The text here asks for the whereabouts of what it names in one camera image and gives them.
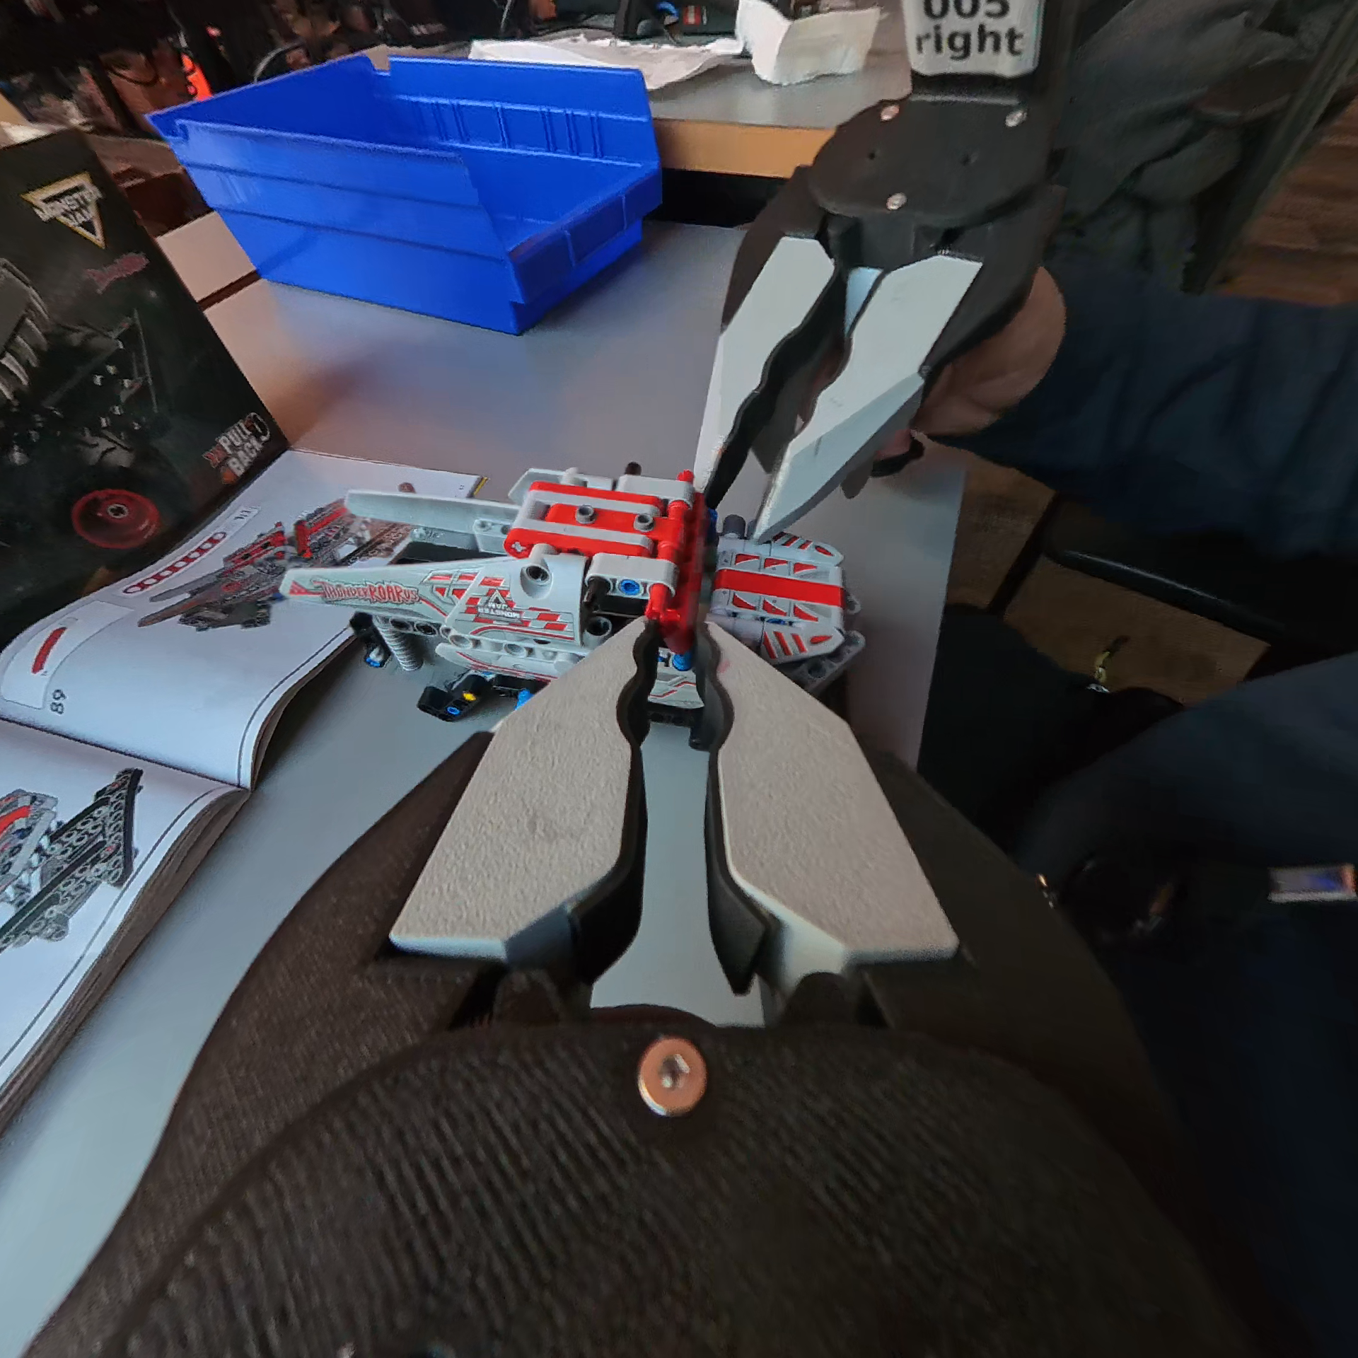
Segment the person's right hand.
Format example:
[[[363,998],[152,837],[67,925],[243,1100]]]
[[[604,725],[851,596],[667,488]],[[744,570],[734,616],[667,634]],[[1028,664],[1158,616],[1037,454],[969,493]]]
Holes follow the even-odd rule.
[[[969,447],[974,433],[993,432],[1044,381],[1061,341],[1065,296],[1049,270],[1037,270],[1029,291],[1013,320],[954,357],[932,378],[912,423],[875,447],[875,473],[910,463],[922,446]]]

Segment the grey jacket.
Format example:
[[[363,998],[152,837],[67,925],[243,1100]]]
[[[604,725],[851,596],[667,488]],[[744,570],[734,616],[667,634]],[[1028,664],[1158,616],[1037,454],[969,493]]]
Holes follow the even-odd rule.
[[[1107,265],[1195,291],[1252,157],[1355,7],[1082,7],[1044,270]]]

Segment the red lego beam with holes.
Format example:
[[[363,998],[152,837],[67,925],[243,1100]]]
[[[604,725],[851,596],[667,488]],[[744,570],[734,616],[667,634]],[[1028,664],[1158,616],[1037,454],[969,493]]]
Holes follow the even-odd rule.
[[[673,581],[657,581],[646,602],[646,622],[659,626],[659,639],[678,667],[687,667],[695,653],[704,554],[711,554],[711,507],[704,493],[695,493],[695,502],[686,507],[678,541],[659,541],[659,559],[673,568]]]

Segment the grey and red lego truck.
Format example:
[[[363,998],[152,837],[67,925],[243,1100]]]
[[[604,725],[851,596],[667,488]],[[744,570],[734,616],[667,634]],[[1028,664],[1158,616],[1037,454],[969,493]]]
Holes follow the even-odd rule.
[[[345,493],[354,516],[399,534],[399,562],[323,568],[312,554],[286,570],[281,596],[345,611],[376,667],[437,664],[444,678],[426,683],[422,711],[460,725],[487,692],[526,705],[646,622],[648,588],[673,581],[659,541],[678,541],[695,493],[695,467],[648,478],[636,463],[619,478],[526,467],[509,502]],[[756,541],[744,516],[718,523],[714,507],[697,611],[807,692],[831,687],[863,649],[831,541]],[[657,716],[687,725],[695,664],[687,653],[678,667],[659,639]]]

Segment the open lego instruction booklet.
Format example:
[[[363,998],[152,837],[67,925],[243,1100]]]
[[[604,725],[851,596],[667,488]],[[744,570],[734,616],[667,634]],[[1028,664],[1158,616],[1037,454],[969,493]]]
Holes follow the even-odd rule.
[[[385,568],[345,493],[468,500],[483,473],[290,447],[152,568],[7,645],[0,1120],[126,969],[251,798],[286,705],[345,649],[290,568]]]

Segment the blue plastic bin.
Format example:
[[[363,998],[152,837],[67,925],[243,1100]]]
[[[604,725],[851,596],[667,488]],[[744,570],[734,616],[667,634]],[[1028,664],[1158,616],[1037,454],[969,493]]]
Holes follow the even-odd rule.
[[[667,197],[642,66],[369,55],[152,114],[257,280],[526,331]]]

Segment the black lego set box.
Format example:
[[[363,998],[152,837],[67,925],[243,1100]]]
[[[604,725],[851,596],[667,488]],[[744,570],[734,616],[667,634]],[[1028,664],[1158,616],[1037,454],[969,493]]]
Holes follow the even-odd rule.
[[[0,639],[205,523],[286,454],[95,140],[0,152]]]

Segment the black chair frame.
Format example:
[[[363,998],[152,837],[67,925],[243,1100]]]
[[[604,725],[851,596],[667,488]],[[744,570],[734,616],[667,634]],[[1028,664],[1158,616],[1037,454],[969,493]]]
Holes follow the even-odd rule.
[[[1259,645],[1319,653],[1355,649],[1355,574],[1342,562],[1276,562],[1220,534],[1148,539],[1073,502],[1054,507],[1043,554],[1054,568],[1178,607],[1195,622],[1217,622]]]

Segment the grey table with wooden edge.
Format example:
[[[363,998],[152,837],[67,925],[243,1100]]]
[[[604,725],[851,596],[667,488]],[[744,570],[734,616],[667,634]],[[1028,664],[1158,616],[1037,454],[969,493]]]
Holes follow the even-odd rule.
[[[860,71],[774,88],[752,59],[648,93],[667,171],[788,179],[860,108],[910,93],[902,55],[872,55]]]

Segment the folded white tissue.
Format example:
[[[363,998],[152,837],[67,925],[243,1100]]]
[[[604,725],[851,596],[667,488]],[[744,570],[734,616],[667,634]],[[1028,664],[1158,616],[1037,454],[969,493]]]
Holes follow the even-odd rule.
[[[860,71],[902,49],[901,0],[739,0],[739,44],[774,88]]]

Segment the crumpled white paper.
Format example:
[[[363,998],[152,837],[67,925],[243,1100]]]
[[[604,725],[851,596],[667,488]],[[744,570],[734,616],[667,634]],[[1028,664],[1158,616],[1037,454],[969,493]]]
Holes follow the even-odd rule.
[[[474,37],[468,59],[553,65],[553,66],[636,66],[646,88],[659,93],[744,59],[744,44],[739,37],[629,44],[629,37],[560,32],[560,37]]]

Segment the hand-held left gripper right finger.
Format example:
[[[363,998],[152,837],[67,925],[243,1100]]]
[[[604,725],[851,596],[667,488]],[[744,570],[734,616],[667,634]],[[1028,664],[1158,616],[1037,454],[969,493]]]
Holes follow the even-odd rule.
[[[704,626],[711,932],[734,991],[954,963],[946,925],[851,725]]]

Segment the person's right forearm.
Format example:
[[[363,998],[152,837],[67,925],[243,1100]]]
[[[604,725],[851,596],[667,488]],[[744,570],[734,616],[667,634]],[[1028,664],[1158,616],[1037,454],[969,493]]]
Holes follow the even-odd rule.
[[[974,454],[1132,534],[1358,554],[1358,307],[1188,296],[1061,265],[1065,341]]]

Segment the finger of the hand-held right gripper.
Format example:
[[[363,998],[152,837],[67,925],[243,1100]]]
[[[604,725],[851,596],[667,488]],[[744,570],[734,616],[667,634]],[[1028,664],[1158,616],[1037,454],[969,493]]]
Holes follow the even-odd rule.
[[[969,296],[976,261],[932,252],[875,280],[845,331],[845,363],[794,433],[769,484],[752,539],[769,541],[807,516],[831,488],[845,488],[875,446],[922,401],[922,357]]]
[[[769,478],[777,473],[842,318],[834,261],[812,234],[781,234],[718,331],[695,447],[695,484],[711,507],[729,500],[750,460]]]

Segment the black device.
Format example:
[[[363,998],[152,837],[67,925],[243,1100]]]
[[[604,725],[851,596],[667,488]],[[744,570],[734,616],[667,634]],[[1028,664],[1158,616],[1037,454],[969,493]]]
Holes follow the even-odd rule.
[[[739,30],[739,0],[619,0],[614,37],[729,37]]]

